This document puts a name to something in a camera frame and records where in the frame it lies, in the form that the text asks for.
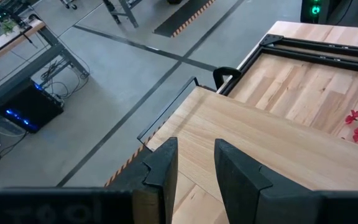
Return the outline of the black hazard-striped floor mat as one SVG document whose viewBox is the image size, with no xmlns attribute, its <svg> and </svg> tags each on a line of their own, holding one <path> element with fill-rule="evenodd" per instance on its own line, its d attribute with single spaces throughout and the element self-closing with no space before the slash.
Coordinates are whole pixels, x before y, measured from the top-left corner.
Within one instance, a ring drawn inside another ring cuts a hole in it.
<svg viewBox="0 0 358 224">
<path fill-rule="evenodd" d="M 216 0 L 188 0 L 179 10 L 160 24 L 154 34 L 176 37 L 204 13 Z"/>
<path fill-rule="evenodd" d="M 154 149 L 149 149 L 147 143 L 153 138 L 157 131 L 167 122 L 166 118 L 157 128 L 151 124 L 147 129 L 143 130 L 137 137 L 140 141 L 140 147 L 131 155 L 130 158 L 111 176 L 105 183 L 105 187 L 112 187 L 112 184 L 126 183 L 131 177 L 139 174 L 138 168 L 142 167 L 142 161 L 151 154 Z"/>
</svg>

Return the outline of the small green plant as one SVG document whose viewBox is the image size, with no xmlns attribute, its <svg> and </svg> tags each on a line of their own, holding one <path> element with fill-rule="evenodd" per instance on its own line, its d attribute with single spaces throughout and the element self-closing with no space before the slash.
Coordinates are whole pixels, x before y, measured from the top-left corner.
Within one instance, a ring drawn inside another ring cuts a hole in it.
<svg viewBox="0 0 358 224">
<path fill-rule="evenodd" d="M 8 35 L 13 32 L 14 28 L 17 26 L 17 23 L 12 19 L 5 19 L 1 23 L 1 28 L 4 35 Z"/>
</svg>

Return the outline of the grey metal bench legs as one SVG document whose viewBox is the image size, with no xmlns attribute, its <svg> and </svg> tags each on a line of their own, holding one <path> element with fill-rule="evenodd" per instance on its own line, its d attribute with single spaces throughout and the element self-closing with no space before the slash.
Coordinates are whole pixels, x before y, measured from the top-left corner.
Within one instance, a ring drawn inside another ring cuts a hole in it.
<svg viewBox="0 0 358 224">
<path fill-rule="evenodd" d="M 142 0 L 102 0 L 116 24 L 121 24 L 119 17 L 126 17 L 134 28 L 138 28 L 139 25 L 132 13 L 132 9 L 141 1 Z"/>
</svg>

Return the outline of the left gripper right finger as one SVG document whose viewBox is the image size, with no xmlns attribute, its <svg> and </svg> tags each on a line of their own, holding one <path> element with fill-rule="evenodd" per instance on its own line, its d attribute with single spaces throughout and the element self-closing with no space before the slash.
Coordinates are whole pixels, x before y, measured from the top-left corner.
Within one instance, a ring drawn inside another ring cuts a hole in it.
<svg viewBox="0 0 358 224">
<path fill-rule="evenodd" d="M 215 140 L 216 177 L 230 224 L 315 224 L 312 191 Z"/>
</svg>

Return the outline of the black metal frame shelf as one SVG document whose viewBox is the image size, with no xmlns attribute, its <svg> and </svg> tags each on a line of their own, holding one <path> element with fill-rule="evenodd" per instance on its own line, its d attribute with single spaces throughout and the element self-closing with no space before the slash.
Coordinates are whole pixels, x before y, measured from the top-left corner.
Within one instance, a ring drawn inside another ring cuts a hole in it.
<svg viewBox="0 0 358 224">
<path fill-rule="evenodd" d="M 182 200 L 220 202 L 214 142 L 242 152 L 311 190 L 358 190 L 358 145 L 222 96 L 189 80 L 139 134 L 158 148 L 178 139 Z"/>
</svg>

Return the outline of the black table clamp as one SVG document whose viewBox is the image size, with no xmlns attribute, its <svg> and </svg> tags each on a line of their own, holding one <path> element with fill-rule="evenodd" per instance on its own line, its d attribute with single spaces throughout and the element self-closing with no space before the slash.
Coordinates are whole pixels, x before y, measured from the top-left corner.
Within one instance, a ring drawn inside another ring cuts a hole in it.
<svg viewBox="0 0 358 224">
<path fill-rule="evenodd" d="M 219 67 L 213 71 L 213 79 L 217 90 L 220 89 L 224 84 L 224 76 L 232 76 L 238 78 L 241 75 L 241 71 L 231 67 Z"/>
</svg>

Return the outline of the black metal table frame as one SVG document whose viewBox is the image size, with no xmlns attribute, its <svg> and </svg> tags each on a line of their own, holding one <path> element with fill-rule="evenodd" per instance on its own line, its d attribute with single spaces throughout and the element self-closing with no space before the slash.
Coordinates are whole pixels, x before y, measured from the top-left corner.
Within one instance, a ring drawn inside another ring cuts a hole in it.
<svg viewBox="0 0 358 224">
<path fill-rule="evenodd" d="M 262 54 L 358 72 L 358 61 L 343 57 L 358 57 L 358 47 L 267 34 L 245 62 L 237 68 L 242 73 L 240 77 L 224 76 L 224 84 L 218 89 L 218 93 L 228 96 Z"/>
</svg>

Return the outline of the black computer tower green lights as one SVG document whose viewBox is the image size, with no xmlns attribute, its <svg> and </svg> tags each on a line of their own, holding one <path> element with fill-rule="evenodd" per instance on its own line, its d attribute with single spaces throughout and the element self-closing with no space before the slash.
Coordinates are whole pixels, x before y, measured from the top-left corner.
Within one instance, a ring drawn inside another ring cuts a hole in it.
<svg viewBox="0 0 358 224">
<path fill-rule="evenodd" d="M 330 0 L 302 0 L 300 22 L 326 24 Z"/>
</svg>

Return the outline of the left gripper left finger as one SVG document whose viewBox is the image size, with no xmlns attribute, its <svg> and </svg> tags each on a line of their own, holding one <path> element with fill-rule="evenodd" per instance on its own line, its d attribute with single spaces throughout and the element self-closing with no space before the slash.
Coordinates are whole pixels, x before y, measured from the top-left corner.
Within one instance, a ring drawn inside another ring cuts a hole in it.
<svg viewBox="0 0 358 224">
<path fill-rule="evenodd" d="M 168 138 L 149 154 L 135 177 L 112 184 L 112 224 L 171 224 L 178 179 L 178 140 Z"/>
</svg>

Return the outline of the wooden robot workstation table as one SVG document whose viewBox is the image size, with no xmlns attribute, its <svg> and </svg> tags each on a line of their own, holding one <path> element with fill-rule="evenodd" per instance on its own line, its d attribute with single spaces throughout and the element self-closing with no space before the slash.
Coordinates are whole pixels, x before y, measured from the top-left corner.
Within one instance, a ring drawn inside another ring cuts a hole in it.
<svg viewBox="0 0 358 224">
<path fill-rule="evenodd" d="M 34 33 L 40 34 L 50 47 L 0 85 L 0 98 L 28 78 L 45 89 L 44 86 L 66 67 L 74 69 L 80 79 L 85 79 L 89 76 L 89 72 L 85 67 L 77 61 L 35 14 L 31 15 L 24 25 L 23 28 L 16 26 L 12 33 L 0 36 L 0 57 Z M 0 127 L 14 135 L 20 134 L 22 130 L 21 127 L 2 116 L 0 116 Z"/>
</svg>

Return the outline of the black computer tower blue lights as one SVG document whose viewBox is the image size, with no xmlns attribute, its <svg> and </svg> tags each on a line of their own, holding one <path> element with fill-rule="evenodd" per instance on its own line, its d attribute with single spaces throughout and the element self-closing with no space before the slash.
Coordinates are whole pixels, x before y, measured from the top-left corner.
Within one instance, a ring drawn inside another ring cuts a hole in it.
<svg viewBox="0 0 358 224">
<path fill-rule="evenodd" d="M 62 113 L 62 103 L 30 78 L 0 98 L 0 116 L 32 134 Z"/>
</svg>

